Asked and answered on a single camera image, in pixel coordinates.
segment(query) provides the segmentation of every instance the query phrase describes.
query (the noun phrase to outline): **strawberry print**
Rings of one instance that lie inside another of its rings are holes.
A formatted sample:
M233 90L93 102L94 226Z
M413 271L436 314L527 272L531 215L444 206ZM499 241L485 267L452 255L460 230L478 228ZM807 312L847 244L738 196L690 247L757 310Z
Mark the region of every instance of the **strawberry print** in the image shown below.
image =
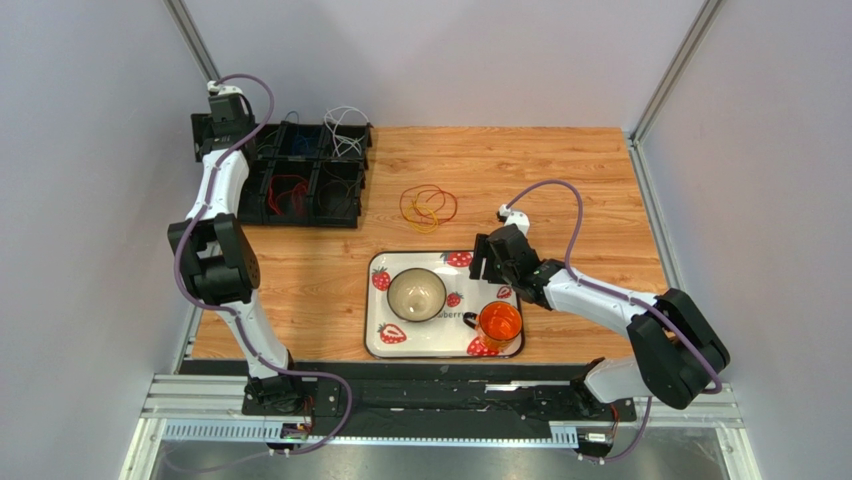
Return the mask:
M509 298L512 296L512 289L503 285L500 290L497 290L497 298Z
M453 267L467 267L473 261L470 252L444 252L441 254L444 263Z
M463 298L459 292L453 292L447 295L447 306L450 308L458 307Z
M473 339L467 346L467 354L471 357L494 357L500 354L497 350L491 350L482 344L479 337Z
M383 323L379 325L379 338L382 342L388 344L402 343L408 339L405 332L392 323Z
M387 268L381 267L373 270L373 275L370 279L373 281L373 286L385 292L390 287L390 274Z

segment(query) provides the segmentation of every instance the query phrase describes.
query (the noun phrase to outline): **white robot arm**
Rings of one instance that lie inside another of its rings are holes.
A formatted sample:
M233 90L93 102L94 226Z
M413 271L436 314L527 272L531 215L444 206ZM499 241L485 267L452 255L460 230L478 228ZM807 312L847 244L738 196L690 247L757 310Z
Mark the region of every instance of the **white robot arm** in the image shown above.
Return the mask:
M662 295L635 292L565 262L540 260L526 238L529 218L506 205L497 216L504 226L477 236L470 278L508 284L526 302L585 317L633 346L634 355L597 359L572 382L590 413L618 399L649 395L683 409L711 380L719 388L717 374L730 356L689 295L673 288Z
M242 349L252 379L247 392L259 404L280 405L288 397L298 398L292 379L280 375L292 362L260 304L257 257L236 218L255 148L253 140L234 146L255 128L254 116L240 89L211 82L208 90L212 113L207 127L212 135L196 146L203 155L204 175L186 220L169 226L169 241L181 257L179 274L186 293L214 310ZM218 244L219 253L204 256L211 244Z

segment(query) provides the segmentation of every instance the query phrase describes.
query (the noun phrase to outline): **white wall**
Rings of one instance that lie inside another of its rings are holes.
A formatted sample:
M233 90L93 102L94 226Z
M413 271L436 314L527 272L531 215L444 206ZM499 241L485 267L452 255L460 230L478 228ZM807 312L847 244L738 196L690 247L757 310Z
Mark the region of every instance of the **white wall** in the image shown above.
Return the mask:
M379 125L625 129L702 3L186 0L219 72L268 81L278 118L350 104Z
M645 153L764 478L848 478L852 3L729 1Z
M204 81L162 2L4 2L0 477L114 479L187 303Z

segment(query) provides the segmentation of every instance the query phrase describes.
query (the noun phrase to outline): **black organizer box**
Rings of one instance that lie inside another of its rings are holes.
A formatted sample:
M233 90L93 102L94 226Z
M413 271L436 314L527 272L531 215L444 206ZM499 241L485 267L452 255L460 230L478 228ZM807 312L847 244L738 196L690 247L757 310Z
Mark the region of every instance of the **black organizer box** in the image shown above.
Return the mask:
M363 138L360 153L340 145L343 154L337 155L325 125L282 122L265 127L256 137L257 161L240 195L240 222L357 228L369 168L367 150L372 146L370 129L338 126L338 135Z

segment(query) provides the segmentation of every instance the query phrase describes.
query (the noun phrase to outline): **orange cup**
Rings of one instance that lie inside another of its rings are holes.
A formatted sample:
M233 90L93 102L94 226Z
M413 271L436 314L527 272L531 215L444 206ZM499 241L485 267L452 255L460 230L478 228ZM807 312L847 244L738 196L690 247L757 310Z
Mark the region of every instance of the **orange cup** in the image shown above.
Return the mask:
M506 302L491 302L479 312L467 312L464 323L476 330L483 345L490 350L502 351L515 341L524 326L521 312Z

